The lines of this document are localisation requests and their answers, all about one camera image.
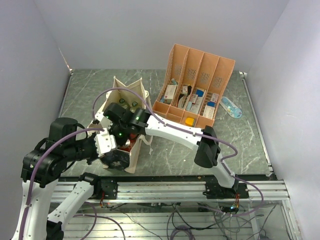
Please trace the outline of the clear bottle green cap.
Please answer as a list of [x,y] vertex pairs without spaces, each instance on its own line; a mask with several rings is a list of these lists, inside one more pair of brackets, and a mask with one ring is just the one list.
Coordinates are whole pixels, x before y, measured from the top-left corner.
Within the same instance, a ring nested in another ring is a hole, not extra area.
[[132,112],[135,112],[138,107],[139,107],[138,102],[137,102],[137,101],[133,101],[133,102],[131,103],[131,108],[130,108],[130,110],[131,110]]

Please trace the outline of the cream canvas tote bag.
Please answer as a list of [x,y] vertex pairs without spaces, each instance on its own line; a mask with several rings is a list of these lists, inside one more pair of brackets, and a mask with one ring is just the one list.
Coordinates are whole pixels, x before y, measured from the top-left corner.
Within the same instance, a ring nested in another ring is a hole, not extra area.
[[[138,103],[138,106],[144,109],[146,105],[140,100],[140,98],[143,98],[147,105],[151,106],[149,92],[145,90],[141,78],[129,85],[125,85],[116,77],[114,77],[113,87],[123,88],[125,90],[118,89],[107,92],[105,94],[105,101],[97,112],[103,112],[111,103],[118,103],[119,99],[121,98],[123,98],[126,101],[126,104],[130,107],[132,106],[132,102],[136,101]],[[103,164],[103,168],[109,170],[114,169],[134,174],[136,171],[138,156],[142,143],[145,143],[149,146],[152,141],[152,136],[139,136],[135,141],[132,142],[132,148],[130,152],[123,151],[118,148],[117,150],[106,153],[103,157],[100,158],[100,161]]]

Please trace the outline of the red soda can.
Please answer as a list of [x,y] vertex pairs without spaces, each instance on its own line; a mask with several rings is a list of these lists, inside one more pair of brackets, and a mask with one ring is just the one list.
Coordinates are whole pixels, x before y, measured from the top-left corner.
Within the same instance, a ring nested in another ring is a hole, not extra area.
[[128,139],[124,145],[119,147],[120,150],[130,152],[132,149],[132,142]]

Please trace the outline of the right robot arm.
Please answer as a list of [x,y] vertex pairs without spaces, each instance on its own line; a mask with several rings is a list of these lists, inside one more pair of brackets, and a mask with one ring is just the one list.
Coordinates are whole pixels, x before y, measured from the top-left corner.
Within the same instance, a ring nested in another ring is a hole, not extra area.
[[106,107],[103,116],[111,121],[108,132],[115,137],[118,145],[124,144],[131,135],[149,135],[160,137],[184,145],[195,151],[194,163],[202,168],[213,170],[220,187],[221,194],[226,198],[238,192],[239,181],[230,168],[222,162],[222,154],[214,129],[211,126],[197,128],[186,126],[161,118],[152,112],[150,107],[137,108],[135,112],[123,108],[118,103]]

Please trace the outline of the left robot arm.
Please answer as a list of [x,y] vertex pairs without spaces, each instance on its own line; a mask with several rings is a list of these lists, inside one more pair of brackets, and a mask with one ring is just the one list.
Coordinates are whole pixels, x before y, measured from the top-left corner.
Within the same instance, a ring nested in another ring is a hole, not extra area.
[[60,117],[53,121],[48,137],[42,139],[22,161],[23,197],[14,240],[61,240],[73,215],[89,198],[102,193],[101,178],[84,173],[73,191],[53,211],[51,199],[61,174],[72,163],[88,164],[117,149],[108,128],[84,128],[77,120]]

